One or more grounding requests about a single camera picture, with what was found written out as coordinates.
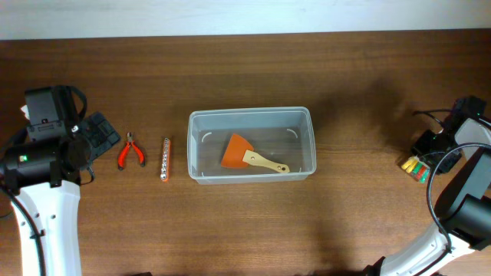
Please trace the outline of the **orange scraper wooden handle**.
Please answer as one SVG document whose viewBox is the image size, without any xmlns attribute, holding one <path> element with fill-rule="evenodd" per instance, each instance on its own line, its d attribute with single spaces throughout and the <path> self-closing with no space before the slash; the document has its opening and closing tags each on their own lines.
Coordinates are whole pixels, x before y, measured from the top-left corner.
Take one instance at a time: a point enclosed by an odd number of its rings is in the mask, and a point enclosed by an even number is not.
<svg viewBox="0 0 491 276">
<path fill-rule="evenodd" d="M 221 167 L 228 169 L 244 169 L 248 166 L 262 167 L 277 173 L 290 172 L 287 165 L 273 162 L 261 156 L 245 138 L 234 133 L 231 135 L 223 154 Z"/>
</svg>

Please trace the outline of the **clear plastic container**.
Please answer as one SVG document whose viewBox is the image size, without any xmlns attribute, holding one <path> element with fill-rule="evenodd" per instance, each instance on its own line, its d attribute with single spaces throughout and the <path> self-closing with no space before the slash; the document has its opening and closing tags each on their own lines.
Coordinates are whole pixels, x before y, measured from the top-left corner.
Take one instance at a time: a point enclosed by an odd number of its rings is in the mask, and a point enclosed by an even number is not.
<svg viewBox="0 0 491 276">
<path fill-rule="evenodd" d="M 187 162 L 201 185 L 304 180 L 317 169 L 311 114 L 305 107 L 195 111 Z"/>
</svg>

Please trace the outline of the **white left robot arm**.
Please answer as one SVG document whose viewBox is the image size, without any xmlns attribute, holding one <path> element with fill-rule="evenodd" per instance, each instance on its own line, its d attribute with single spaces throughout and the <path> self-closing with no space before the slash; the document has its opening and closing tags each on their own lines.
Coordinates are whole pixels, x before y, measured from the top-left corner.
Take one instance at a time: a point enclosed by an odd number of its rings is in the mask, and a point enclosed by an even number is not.
<svg viewBox="0 0 491 276">
<path fill-rule="evenodd" d="M 120 141 L 100 112 L 71 126 L 29 126 L 31 142 L 13 146 L 1 162 L 3 192 L 11 200 L 24 275 L 79 275 L 77 213 L 81 172 Z"/>
</svg>

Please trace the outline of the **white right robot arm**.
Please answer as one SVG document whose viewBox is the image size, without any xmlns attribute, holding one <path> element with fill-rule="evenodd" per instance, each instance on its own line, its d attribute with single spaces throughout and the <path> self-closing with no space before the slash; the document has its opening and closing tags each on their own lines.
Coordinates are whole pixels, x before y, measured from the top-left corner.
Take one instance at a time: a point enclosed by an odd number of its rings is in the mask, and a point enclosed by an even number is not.
<svg viewBox="0 0 491 276">
<path fill-rule="evenodd" d="M 368 265 L 363 275 L 438 275 L 457 258 L 490 246 L 490 119 L 469 118 L 455 134 L 456 145 L 432 154 L 440 159 L 420 179 L 427 184 L 433 223 L 406 248 Z M 433 181 L 440 167 L 457 153 L 466 163 L 432 202 Z"/>
</svg>

